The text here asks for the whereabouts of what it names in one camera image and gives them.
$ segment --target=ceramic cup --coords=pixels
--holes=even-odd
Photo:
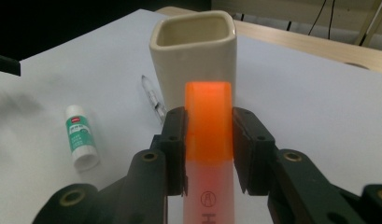
[[[185,84],[190,81],[228,81],[234,99],[236,48],[233,19],[226,12],[160,21],[149,49],[167,110],[184,105]]]

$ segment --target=white pen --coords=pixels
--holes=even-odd
[[[152,109],[155,111],[156,116],[158,116],[159,121],[163,125],[165,115],[167,113],[164,105],[158,100],[158,97],[156,97],[155,90],[146,76],[142,75],[141,83],[147,97],[149,98],[150,104],[152,105]]]

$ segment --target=highlighter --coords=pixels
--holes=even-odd
[[[234,224],[232,95],[229,82],[189,82],[185,109],[184,224]]]

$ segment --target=green label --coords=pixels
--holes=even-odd
[[[81,146],[89,145],[95,147],[92,132],[85,117],[71,117],[66,122],[66,128],[71,152]]]

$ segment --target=small glue stick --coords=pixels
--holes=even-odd
[[[65,116],[74,166],[79,171],[89,170],[99,162],[99,158],[85,112],[79,105],[70,105]]]
[[[186,85],[184,224],[234,224],[231,96],[229,82]]]

